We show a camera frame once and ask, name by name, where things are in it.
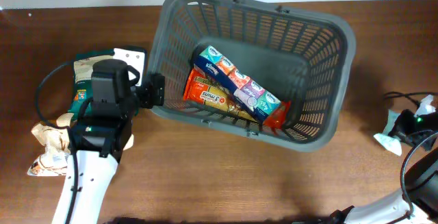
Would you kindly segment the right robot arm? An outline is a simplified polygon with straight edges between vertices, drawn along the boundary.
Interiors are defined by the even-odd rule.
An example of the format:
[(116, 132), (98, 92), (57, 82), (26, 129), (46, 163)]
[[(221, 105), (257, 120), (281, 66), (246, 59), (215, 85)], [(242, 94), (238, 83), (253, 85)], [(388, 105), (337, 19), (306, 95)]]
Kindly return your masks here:
[(336, 210), (325, 223), (436, 223), (437, 112), (404, 110), (386, 134), (376, 139), (411, 146), (400, 169), (400, 189), (366, 206)]

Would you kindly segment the orange spaghetti packet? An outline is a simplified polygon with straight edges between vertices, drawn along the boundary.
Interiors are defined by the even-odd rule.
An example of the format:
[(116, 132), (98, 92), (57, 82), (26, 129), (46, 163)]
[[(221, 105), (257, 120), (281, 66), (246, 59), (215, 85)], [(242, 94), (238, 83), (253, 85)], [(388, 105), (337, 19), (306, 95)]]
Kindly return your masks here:
[[(236, 115), (240, 118), (256, 122), (256, 120), (245, 111), (240, 105), (236, 104), (225, 91), (221, 90), (219, 85), (209, 80), (202, 72), (192, 69), (185, 86), (184, 101), (195, 101), (197, 103), (225, 111), (229, 114)], [(280, 129), (285, 122), (287, 111), (291, 106), (291, 101), (282, 101), (280, 106), (275, 110), (263, 124)]]

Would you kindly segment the blue Kleenex tissue pack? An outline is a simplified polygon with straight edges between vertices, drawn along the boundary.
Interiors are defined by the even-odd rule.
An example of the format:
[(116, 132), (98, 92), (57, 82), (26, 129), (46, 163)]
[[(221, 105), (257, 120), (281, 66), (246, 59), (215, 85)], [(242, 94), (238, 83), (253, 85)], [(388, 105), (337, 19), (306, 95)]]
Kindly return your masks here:
[(211, 45), (198, 46), (192, 56), (194, 68), (218, 85), (253, 119), (278, 127), (285, 121), (289, 103), (280, 101)]

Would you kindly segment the grey plastic basket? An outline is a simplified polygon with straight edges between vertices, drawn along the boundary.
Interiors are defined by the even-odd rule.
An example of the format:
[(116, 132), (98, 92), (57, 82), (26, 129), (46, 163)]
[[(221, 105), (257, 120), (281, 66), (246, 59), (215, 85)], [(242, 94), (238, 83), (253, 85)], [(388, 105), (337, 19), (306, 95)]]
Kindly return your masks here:
[[(183, 100), (192, 56), (207, 45), (290, 103), (280, 128)], [(351, 27), (331, 14), (255, 0), (165, 0), (143, 79), (164, 77), (158, 116), (310, 152), (335, 133), (355, 51)]]

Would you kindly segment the white teal wipes packet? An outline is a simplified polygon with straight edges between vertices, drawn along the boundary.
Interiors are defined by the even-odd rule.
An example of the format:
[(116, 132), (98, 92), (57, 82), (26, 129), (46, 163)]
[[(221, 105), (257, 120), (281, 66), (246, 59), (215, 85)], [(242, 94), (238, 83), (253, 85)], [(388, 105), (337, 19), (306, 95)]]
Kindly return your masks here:
[[(386, 99), (395, 99), (399, 97), (407, 98), (409, 101), (415, 104), (417, 110), (414, 115), (419, 116), (422, 114), (430, 114), (437, 111), (437, 108), (433, 106), (434, 98), (437, 97), (436, 92), (387, 92), (384, 94)], [(388, 110), (387, 124), (382, 133), (374, 135), (374, 139), (382, 145), (386, 150), (401, 156), (402, 155), (402, 143), (399, 138), (389, 136), (389, 132), (394, 127), (394, 123), (401, 113)], [(435, 138), (425, 138), (425, 142), (422, 143), (422, 147), (425, 151), (430, 151), (435, 143)]]

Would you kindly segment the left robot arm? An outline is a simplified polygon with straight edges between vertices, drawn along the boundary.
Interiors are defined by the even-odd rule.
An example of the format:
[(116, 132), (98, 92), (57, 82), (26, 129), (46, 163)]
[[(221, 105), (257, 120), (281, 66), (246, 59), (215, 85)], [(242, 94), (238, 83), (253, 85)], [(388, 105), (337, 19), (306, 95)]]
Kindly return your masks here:
[(140, 73), (122, 60), (107, 59), (92, 67), (93, 95), (68, 129), (70, 155), (54, 223), (96, 223), (107, 188), (140, 108), (163, 105), (165, 78), (156, 73), (137, 86)]

